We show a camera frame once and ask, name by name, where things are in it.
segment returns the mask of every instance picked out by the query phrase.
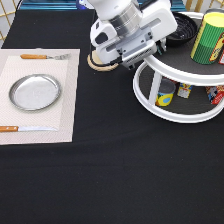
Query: white rotating shelf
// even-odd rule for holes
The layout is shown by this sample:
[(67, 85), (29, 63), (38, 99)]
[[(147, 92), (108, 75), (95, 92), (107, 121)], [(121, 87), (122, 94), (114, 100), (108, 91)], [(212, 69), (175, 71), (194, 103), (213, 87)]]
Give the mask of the white rotating shelf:
[[(202, 19), (201, 13), (184, 13), (195, 19)], [(218, 105), (211, 105), (204, 86), (224, 84), (224, 66), (219, 64), (200, 65), (190, 58), (194, 40), (177, 47), (169, 48), (162, 56), (149, 56), (138, 68), (133, 81), (135, 95), (139, 102), (153, 114), (164, 119), (179, 123), (198, 123), (209, 120), (219, 114), (224, 108), (224, 100)], [(147, 91), (140, 88), (141, 75), (146, 74), (147, 67), (151, 67), (153, 74), (148, 70)], [(168, 107), (155, 105), (162, 76), (178, 82), (194, 85), (189, 99), (176, 96)]]

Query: plate rim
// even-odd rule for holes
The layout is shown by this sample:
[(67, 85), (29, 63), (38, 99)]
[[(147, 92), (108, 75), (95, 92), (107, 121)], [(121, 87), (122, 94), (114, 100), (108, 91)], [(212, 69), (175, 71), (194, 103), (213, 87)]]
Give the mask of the plate rim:
[[(54, 100), (53, 100), (51, 103), (47, 104), (46, 106), (43, 106), (43, 107), (40, 107), (40, 108), (25, 108), (25, 107), (22, 107), (22, 106), (16, 104), (15, 100), (13, 99), (13, 94), (12, 94), (12, 92), (13, 92), (13, 90), (14, 90), (15, 88), (18, 89), (18, 87), (19, 87), (22, 83), (24, 83), (26, 80), (28, 80), (28, 79), (30, 79), (30, 78), (33, 78), (33, 77), (42, 77), (42, 78), (43, 78), (43, 77), (46, 77), (48, 81), (51, 80), (53, 83), (56, 84), (58, 91), (57, 91), (57, 94), (55, 95)], [(14, 84), (11, 86), (11, 88), (10, 88), (10, 90), (9, 90), (9, 99), (10, 99), (11, 103), (12, 103), (15, 107), (17, 107), (18, 109), (25, 110), (25, 111), (36, 111), (36, 110), (44, 109), (44, 108), (46, 108), (46, 107), (52, 105), (53, 103), (55, 103), (55, 101), (59, 98), (59, 96), (60, 96), (60, 94), (61, 94), (61, 91), (62, 91), (62, 90), (61, 90), (61, 85), (60, 85), (59, 81), (58, 81), (54, 76), (52, 76), (52, 75), (48, 75), (48, 74), (40, 74), (40, 73), (38, 73), (38, 74), (32, 74), (32, 75), (24, 76), (24, 77), (18, 79), (16, 82), (14, 82)]]

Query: knife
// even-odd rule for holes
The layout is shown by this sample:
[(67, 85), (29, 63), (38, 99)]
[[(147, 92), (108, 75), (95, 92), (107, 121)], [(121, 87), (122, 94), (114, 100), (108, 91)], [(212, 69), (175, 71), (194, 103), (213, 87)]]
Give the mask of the knife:
[(17, 131), (57, 131), (57, 129), (41, 126), (27, 126), (27, 127), (0, 126), (0, 132), (17, 132)]
[(22, 54), (20, 57), (22, 59), (55, 59), (55, 60), (66, 60), (69, 59), (71, 54), (64, 54), (55, 57), (50, 57), (47, 55), (36, 55), (36, 54)]

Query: silver plate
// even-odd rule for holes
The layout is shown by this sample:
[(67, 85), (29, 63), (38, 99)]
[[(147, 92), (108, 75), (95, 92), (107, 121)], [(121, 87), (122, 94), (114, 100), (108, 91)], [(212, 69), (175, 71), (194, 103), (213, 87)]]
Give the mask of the silver plate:
[(49, 75), (35, 74), (18, 80), (10, 89), (11, 102), (22, 110), (39, 110), (51, 105), (60, 95), (59, 82)]
[(208, 14), (208, 13), (211, 13), (211, 12), (219, 12), (219, 13), (224, 13), (224, 9), (220, 9), (220, 8), (217, 8), (217, 9), (208, 9), (205, 14)]

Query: shelf tier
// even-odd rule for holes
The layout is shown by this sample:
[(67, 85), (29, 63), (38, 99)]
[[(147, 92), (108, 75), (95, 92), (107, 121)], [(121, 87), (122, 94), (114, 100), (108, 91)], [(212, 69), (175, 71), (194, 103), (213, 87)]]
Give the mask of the shelf tier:
[[(149, 99), (154, 73), (154, 70), (146, 66), (139, 76), (139, 88), (146, 99)], [(177, 96), (178, 88), (179, 83), (176, 84), (176, 92), (171, 104), (162, 109), (172, 113), (194, 115), (208, 112), (216, 107), (209, 102), (204, 86), (194, 86), (188, 99)]]
[(224, 100), (218, 105), (212, 105), (204, 86), (194, 86), (188, 99), (179, 97), (175, 93), (171, 104), (167, 107), (158, 107), (155, 102), (150, 103), (150, 94), (155, 94), (154, 90), (151, 91), (151, 86), (152, 83), (156, 84), (154, 80), (159, 80), (158, 76), (160, 74), (156, 72), (154, 75), (154, 71), (144, 62), (136, 71), (133, 81), (137, 99), (153, 114), (174, 122), (198, 123), (209, 120), (222, 111)]
[[(184, 13), (201, 24), (203, 14)], [(224, 65), (215, 62), (211, 65), (201, 65), (190, 57), (194, 40), (179, 46), (167, 47), (163, 55), (158, 53), (145, 58), (145, 62), (161, 75), (179, 82), (194, 86), (217, 86), (224, 84)]]

